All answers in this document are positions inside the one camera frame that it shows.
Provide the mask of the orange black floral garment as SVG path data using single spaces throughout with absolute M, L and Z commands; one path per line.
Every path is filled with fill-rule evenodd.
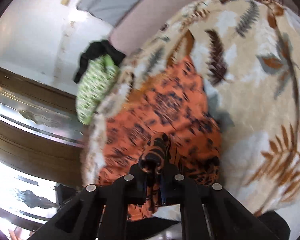
M 221 131 L 189 56 L 168 66 L 139 100 L 109 118 L 106 128 L 98 185 L 113 183 L 137 163 L 156 176 L 170 163 L 199 185 L 218 180 Z

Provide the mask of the brown wooden door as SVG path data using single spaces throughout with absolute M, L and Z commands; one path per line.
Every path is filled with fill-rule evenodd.
M 0 68 L 0 87 L 75 115 L 74 97 Z M 55 142 L 0 120 L 0 217 L 35 231 L 58 210 L 59 185 L 82 186 L 82 147 Z

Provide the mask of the leaded glass door panel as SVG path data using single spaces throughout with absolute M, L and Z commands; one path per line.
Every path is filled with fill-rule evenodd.
M 62 144 L 82 147 L 83 124 L 77 116 L 0 87 L 0 120 Z

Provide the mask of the green white patterned pillow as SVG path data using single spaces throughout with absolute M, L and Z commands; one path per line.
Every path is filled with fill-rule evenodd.
M 115 84 L 119 72 L 119 67 L 108 54 L 88 61 L 76 96 L 76 113 L 82 124 L 91 122 L 97 107 Z

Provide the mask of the beige leaf-pattern fleece blanket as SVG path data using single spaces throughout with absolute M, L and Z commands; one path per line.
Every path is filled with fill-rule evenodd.
M 98 185 L 107 120 L 186 56 L 221 131 L 217 181 L 257 216 L 300 201 L 300 18 L 268 0 L 192 2 L 125 58 L 89 126 L 83 185 Z

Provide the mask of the black cloth behind pillow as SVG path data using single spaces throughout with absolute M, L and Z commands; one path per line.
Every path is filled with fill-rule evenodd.
M 79 67 L 73 78 L 74 83 L 79 83 L 81 77 L 88 68 L 88 63 L 90 60 L 95 60 L 106 54 L 111 57 L 116 66 L 119 66 L 126 57 L 124 53 L 115 49 L 108 40 L 92 42 L 87 50 L 80 55 Z

